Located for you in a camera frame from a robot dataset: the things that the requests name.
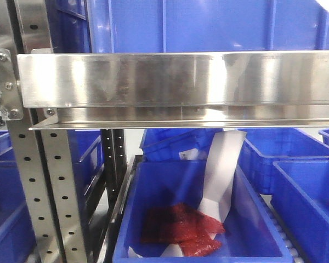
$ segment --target metal frame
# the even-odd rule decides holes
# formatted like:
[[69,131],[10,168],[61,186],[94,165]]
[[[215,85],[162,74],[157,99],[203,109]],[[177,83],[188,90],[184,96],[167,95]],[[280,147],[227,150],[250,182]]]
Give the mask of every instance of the metal frame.
[[73,169],[79,156],[77,145],[69,141],[72,133],[43,131],[42,138],[67,262],[90,263],[93,254],[88,237],[83,174]]
[[16,55],[23,51],[13,1],[0,0],[0,107],[7,121],[17,165],[31,215],[37,247],[43,263],[65,262],[39,132],[29,131],[37,123],[34,110],[22,108],[18,93]]
[[[123,179],[123,130],[110,128],[329,126],[329,51],[46,54],[60,48],[54,1],[14,3],[0,0],[0,48],[12,55],[0,50],[0,105],[43,263],[112,260],[135,166]],[[23,50],[35,54],[19,55],[17,85]],[[82,128],[105,129],[105,171],[87,194],[68,130]],[[95,249],[89,224],[105,182],[110,223]]]
[[18,63],[25,107],[57,108],[33,130],[329,126],[329,51],[19,55]]
[[109,202],[114,203],[126,171],[124,132],[117,129],[101,130],[101,142],[105,158],[105,177]]

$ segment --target screw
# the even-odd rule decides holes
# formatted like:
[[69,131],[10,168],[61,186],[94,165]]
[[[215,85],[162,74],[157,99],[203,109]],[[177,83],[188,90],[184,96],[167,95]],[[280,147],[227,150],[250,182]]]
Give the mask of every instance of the screw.
[[7,61],[7,56],[4,53],[0,53],[0,61],[2,62]]
[[13,84],[12,84],[11,82],[6,82],[6,84],[5,84],[5,88],[6,88],[7,90],[12,90],[12,88],[13,88]]
[[47,115],[55,115],[55,110],[52,109],[52,108],[48,108],[48,109],[46,110],[46,114],[47,114]]
[[14,117],[16,117],[17,116],[17,113],[19,112],[19,110],[17,110],[16,108],[14,108],[14,109],[12,109],[11,111],[10,111],[10,115],[11,115],[11,117],[9,117],[10,119],[13,119]]

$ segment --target red meat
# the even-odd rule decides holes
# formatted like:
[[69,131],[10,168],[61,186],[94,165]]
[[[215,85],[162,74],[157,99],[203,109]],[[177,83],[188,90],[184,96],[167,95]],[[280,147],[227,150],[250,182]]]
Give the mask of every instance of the red meat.
[[206,256],[222,246],[220,241],[212,240],[202,229],[197,234],[197,238],[179,243],[184,256]]
[[179,243],[185,256],[205,256],[219,249],[211,233],[224,233],[223,224],[184,203],[151,208],[144,220],[141,242]]
[[141,241],[174,244],[196,236],[196,218],[188,211],[187,205],[179,203],[171,207],[151,208],[144,222]]

